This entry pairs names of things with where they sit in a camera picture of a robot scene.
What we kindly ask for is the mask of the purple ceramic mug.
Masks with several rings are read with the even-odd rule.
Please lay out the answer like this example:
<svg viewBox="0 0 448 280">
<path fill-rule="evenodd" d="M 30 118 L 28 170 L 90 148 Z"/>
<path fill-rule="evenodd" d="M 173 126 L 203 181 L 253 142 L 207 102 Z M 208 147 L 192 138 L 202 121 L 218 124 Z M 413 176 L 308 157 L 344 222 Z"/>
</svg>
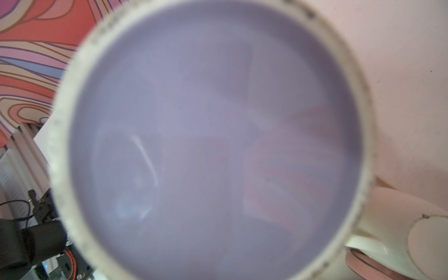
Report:
<svg viewBox="0 0 448 280">
<path fill-rule="evenodd" d="M 49 125 L 57 210 L 111 280 L 311 280 L 373 184 L 359 63 L 304 1 L 130 1 Z"/>
</svg>

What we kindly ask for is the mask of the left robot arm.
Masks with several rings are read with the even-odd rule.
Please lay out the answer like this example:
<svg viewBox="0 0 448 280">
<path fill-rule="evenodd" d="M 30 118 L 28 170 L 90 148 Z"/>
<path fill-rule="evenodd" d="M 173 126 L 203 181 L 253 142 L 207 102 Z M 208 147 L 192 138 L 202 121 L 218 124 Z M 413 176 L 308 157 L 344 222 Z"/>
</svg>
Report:
<svg viewBox="0 0 448 280">
<path fill-rule="evenodd" d="M 28 195 L 26 216 L 1 219 L 1 279 L 93 280 L 95 270 L 71 243 L 51 191 Z"/>
</svg>

